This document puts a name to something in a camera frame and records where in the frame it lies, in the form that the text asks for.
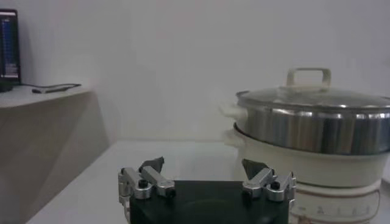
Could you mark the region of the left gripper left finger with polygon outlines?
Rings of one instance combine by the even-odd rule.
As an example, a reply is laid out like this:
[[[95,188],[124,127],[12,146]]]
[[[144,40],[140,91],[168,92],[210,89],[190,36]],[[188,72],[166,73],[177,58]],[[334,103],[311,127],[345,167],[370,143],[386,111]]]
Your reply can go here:
[[[161,174],[164,163],[165,159],[161,156],[144,161],[138,169],[122,168],[118,173],[119,202],[127,205],[130,197],[147,200],[152,197],[153,192],[164,198],[174,198],[175,182]]]

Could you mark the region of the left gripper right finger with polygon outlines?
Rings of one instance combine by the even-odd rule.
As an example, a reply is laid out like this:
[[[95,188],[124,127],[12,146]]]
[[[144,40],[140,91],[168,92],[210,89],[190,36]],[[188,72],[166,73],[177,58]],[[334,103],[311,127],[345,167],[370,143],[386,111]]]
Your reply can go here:
[[[269,201],[294,203],[296,201],[297,178],[292,172],[277,175],[276,171],[265,163],[242,159],[241,164],[247,175],[243,181],[242,192],[251,200],[265,195]]]

